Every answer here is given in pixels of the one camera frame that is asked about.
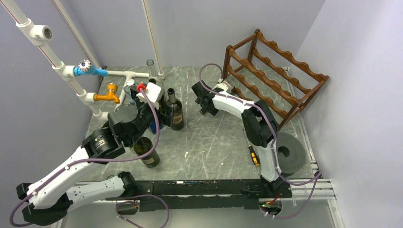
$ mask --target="orange tap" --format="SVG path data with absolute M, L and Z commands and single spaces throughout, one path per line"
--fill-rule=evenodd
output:
M 120 103 L 119 97 L 116 96 L 117 85 L 114 83 L 108 84 L 108 94 L 98 95 L 94 94 L 94 101 L 114 101 L 116 104 Z

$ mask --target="yellow and black screwdriver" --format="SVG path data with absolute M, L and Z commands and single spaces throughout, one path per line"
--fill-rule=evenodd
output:
M 253 146 L 249 143 L 249 140 L 248 140 L 248 137 L 246 136 L 245 130 L 242 129 L 242 131 L 243 131 L 243 134 L 246 137 L 246 141 L 248 142 L 248 149 L 249 149 L 249 152 L 250 152 L 250 156 L 252 157 L 253 164 L 255 164 L 256 166 L 260 166 L 259 157 L 256 156 L 256 153 L 255 153 L 255 150 L 253 149 Z

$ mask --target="gray marble surface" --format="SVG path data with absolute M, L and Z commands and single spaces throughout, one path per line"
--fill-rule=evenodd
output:
M 138 161 L 111 162 L 103 169 L 83 178 L 83 181 L 103 181 L 110 175 L 117 175 L 121 171 L 130 171 L 136 180 L 203 180 L 203 179 L 250 179 L 259 178 L 260 167 L 252 164 L 246 138 L 242 133 L 243 124 L 237 117 L 220 111 L 216 116 L 201 115 L 200 107 L 194 102 L 196 95 L 191 86 L 198 81 L 199 66 L 166 67 L 164 80 L 165 88 L 173 87 L 177 98 L 182 101 L 185 127 L 181 131 L 173 131 L 164 127 L 157 146 L 157 152 L 161 158 L 160 164 L 152 169 L 147 168 Z M 268 78 L 275 79 L 283 89 L 288 90 L 285 79 L 268 67 L 258 68 L 263 70 Z M 148 68 L 136 67 L 109 67 L 108 70 L 131 70 L 147 73 Z M 276 106 L 288 110 L 290 104 L 283 100 L 278 94 L 268 88 L 263 82 L 252 75 L 248 70 L 241 70 L 246 80 L 252 85 L 260 88 L 261 93 L 271 97 Z M 203 80 L 209 86 L 214 86 L 220 77 L 218 68 L 207 67 L 202 74 Z M 146 79 L 137 78 L 139 82 Z M 242 84 L 229 78 L 229 81 L 239 87 L 246 97 L 257 101 L 257 97 L 247 90 Z M 119 86 L 120 94 L 124 77 L 108 76 L 101 84 L 99 92 L 106 93 L 108 83 L 116 83 Z M 96 105 L 102 110 L 112 112 L 115 108 L 114 102 L 97 102 Z M 280 123 L 281 117 L 275 112 L 276 120 Z M 91 118 L 87 135 L 95 129 L 100 128 L 104 122 L 95 117 Z M 289 121 L 281 132 L 289 133 L 300 140 L 304 145 L 303 133 L 298 118 Z M 146 137 L 155 143 L 155 136 L 148 130 L 144 133 Z M 135 154 L 126 148 L 126 153 L 119 158 L 134 157 Z M 307 154 L 305 166 L 289 178 L 311 178 L 313 177 L 309 156 Z

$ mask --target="blue faucet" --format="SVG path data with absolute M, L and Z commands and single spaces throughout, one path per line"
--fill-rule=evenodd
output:
M 95 68 L 89 60 L 84 59 L 78 64 L 78 67 L 74 68 L 74 75 L 101 75 L 102 77 L 106 77 L 108 76 L 108 72 L 106 70 Z

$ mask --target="white wall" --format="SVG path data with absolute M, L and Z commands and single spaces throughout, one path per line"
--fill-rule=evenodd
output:
M 52 28 L 49 45 L 63 62 L 86 58 L 51 1 L 17 4 L 34 23 Z M 8 228 L 19 201 L 15 187 L 39 180 L 64 161 L 81 144 L 91 113 L 2 6 L 0 21 L 0 227 Z M 99 88 L 97 77 L 78 81 L 89 92 Z M 23 222 L 20 211 L 16 221 Z
M 402 11 L 398 0 L 326 0 L 297 54 L 331 77 L 303 117 L 346 227 L 403 222 Z
M 69 0 L 101 62 L 144 65 L 154 58 L 140 0 Z M 324 0 L 147 0 L 164 66 L 222 64 L 225 48 L 259 28 L 280 48 L 296 53 Z M 263 54 L 278 55 L 268 51 Z M 239 55 L 246 57 L 245 51 Z

